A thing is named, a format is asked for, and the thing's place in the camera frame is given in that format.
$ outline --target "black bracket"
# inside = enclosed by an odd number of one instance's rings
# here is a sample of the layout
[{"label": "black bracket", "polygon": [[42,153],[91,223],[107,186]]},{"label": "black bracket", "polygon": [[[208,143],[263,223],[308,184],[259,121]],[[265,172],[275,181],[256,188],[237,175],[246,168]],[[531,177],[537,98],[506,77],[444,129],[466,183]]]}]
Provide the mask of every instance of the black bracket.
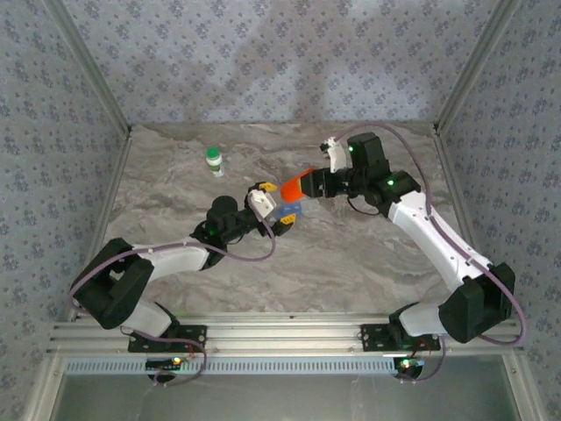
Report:
[{"label": "black bracket", "polygon": [[[163,384],[172,381],[176,374],[176,371],[181,370],[181,364],[183,360],[175,361],[174,359],[167,358],[164,360],[148,360],[144,365],[146,371],[156,370],[158,372],[167,372],[167,373],[160,373],[158,375],[158,383]],[[154,381],[156,375],[149,374],[148,378]]]},{"label": "black bracket", "polygon": [[[208,328],[205,325],[178,325],[174,328],[173,336],[169,339],[190,339],[205,346]],[[147,339],[133,332],[129,339],[129,353],[185,353],[183,342],[157,342]],[[193,347],[195,353],[201,351]]]},{"label": "black bracket", "polygon": [[417,348],[419,351],[440,350],[440,341],[434,339],[432,335],[408,336],[407,334],[397,334],[395,325],[385,323],[383,325],[361,325],[360,340],[362,341],[362,350],[365,353],[374,352],[396,352],[406,351],[413,353]]}]

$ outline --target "wall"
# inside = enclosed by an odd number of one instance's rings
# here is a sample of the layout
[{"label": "wall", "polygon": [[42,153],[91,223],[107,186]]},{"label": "wall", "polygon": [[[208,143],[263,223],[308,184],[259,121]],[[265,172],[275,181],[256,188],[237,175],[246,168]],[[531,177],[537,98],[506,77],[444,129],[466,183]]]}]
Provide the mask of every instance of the wall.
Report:
[{"label": "wall", "polygon": [[561,419],[561,4],[523,0],[445,135],[484,252],[518,275],[543,401]]},{"label": "wall", "polygon": [[436,119],[496,0],[66,0],[133,123]]},{"label": "wall", "polygon": [[0,2],[0,419],[18,419],[123,136],[41,2]]}]

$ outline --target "small bottle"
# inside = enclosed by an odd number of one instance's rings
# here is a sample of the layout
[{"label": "small bottle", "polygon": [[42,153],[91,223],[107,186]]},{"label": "small bottle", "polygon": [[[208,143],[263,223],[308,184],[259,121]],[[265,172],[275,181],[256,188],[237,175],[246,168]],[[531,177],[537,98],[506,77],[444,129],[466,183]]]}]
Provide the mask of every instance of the small bottle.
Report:
[{"label": "small bottle", "polygon": [[274,218],[279,220],[287,215],[310,215],[319,211],[322,206],[317,199],[302,199],[294,203],[283,203],[274,213]]},{"label": "small bottle", "polygon": [[224,165],[222,165],[222,155],[217,147],[207,149],[207,164],[215,177],[224,175]]}]

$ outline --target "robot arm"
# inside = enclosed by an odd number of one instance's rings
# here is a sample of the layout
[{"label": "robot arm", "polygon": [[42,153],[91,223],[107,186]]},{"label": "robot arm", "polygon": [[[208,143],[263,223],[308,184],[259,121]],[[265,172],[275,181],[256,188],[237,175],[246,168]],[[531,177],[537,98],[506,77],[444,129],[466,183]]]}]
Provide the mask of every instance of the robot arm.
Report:
[{"label": "robot arm", "polygon": [[[468,342],[510,317],[512,304],[497,286],[476,266],[489,268],[511,292],[515,274],[502,263],[492,263],[473,250],[433,209],[426,209],[426,196],[419,184],[406,172],[392,172],[380,138],[363,133],[348,140],[352,167],[341,158],[341,146],[328,139],[322,146],[330,156],[329,168],[311,171],[301,178],[302,193],[311,197],[364,196],[380,214],[398,225],[427,255],[450,291],[442,302],[413,303],[390,317],[395,324],[395,342],[423,334],[451,335]],[[445,234],[469,255],[466,259],[437,231],[431,218]]]},{"label": "robot arm", "polygon": [[[166,332],[175,319],[161,305],[141,299],[146,285],[162,276],[212,268],[224,257],[216,250],[227,253],[229,243],[254,229],[266,235],[259,220],[265,219],[276,206],[269,194],[273,189],[276,187],[270,183],[251,187],[242,210],[238,210],[233,197],[218,197],[206,220],[189,237],[173,244],[141,246],[112,239],[76,278],[71,296],[104,329],[122,326],[154,337],[169,336]],[[280,236],[291,226],[290,221],[277,221],[272,226],[273,234]],[[115,261],[76,288],[84,276],[108,260]]]}]

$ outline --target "green bottle cap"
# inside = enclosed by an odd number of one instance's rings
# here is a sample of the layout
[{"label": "green bottle cap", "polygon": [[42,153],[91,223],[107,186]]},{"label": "green bottle cap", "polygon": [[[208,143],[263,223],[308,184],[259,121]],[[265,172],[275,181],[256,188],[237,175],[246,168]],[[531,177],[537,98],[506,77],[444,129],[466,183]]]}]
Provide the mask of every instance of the green bottle cap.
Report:
[{"label": "green bottle cap", "polygon": [[207,149],[207,158],[209,158],[210,160],[215,160],[219,156],[220,151],[217,147],[210,147],[209,149]]}]

